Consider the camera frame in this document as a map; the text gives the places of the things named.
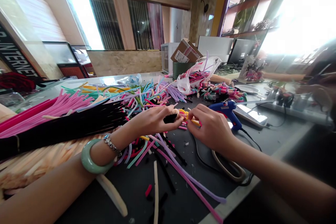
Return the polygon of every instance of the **plate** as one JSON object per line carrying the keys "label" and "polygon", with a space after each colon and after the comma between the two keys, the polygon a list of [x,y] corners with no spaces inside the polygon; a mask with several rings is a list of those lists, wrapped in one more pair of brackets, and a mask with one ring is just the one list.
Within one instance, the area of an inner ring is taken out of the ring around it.
{"label": "plate", "polygon": [[259,93],[259,89],[253,86],[235,85],[235,88],[239,88],[242,92],[245,93]]}

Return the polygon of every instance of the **monitor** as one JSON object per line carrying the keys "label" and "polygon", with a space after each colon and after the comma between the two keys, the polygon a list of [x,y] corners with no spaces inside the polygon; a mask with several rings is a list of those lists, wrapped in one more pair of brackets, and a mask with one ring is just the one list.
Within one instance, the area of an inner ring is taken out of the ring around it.
{"label": "monitor", "polygon": [[231,50],[228,61],[233,64],[242,65],[245,56],[251,54],[255,43],[255,40],[236,39],[233,42],[233,48]]}
{"label": "monitor", "polygon": [[233,43],[233,38],[227,37],[209,37],[199,36],[198,38],[198,50],[206,56],[207,51],[209,57],[219,57],[223,62],[226,62]]}

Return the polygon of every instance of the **hot glue gun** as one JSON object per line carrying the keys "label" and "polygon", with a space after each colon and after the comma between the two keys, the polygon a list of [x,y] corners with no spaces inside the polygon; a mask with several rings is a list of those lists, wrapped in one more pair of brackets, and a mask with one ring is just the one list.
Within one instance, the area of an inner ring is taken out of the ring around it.
{"label": "hot glue gun", "polygon": [[242,124],[233,113],[233,110],[236,108],[236,103],[232,100],[224,101],[221,103],[212,104],[209,106],[209,109],[222,113],[225,117],[229,118],[233,124],[232,130],[238,131],[242,128]]}

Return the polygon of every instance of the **jade bangle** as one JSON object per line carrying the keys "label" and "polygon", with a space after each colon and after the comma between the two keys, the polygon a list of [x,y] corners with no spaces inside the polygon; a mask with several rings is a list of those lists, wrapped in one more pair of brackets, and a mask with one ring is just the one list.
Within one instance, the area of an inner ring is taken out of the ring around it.
{"label": "jade bangle", "polygon": [[105,172],[107,172],[114,164],[114,161],[112,161],[110,164],[108,165],[105,165],[105,166],[98,166],[96,165],[91,157],[90,157],[90,150],[91,150],[91,147],[96,144],[97,142],[99,142],[101,139],[93,139],[91,140],[90,142],[88,142],[83,150],[82,150],[82,155],[81,155],[81,161],[82,161],[82,164],[84,166],[84,168],[90,172],[90,173],[93,173],[93,174],[103,174]]}

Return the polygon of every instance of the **woman's left hand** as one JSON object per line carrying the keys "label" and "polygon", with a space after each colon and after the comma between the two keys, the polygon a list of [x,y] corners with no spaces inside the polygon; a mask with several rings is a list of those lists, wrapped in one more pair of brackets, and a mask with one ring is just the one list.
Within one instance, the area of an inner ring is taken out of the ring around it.
{"label": "woman's left hand", "polygon": [[152,107],[137,114],[123,127],[126,126],[129,128],[135,134],[135,138],[175,130],[181,126],[183,117],[178,115],[173,123],[166,124],[163,121],[166,116],[170,115],[173,109],[173,105]]}

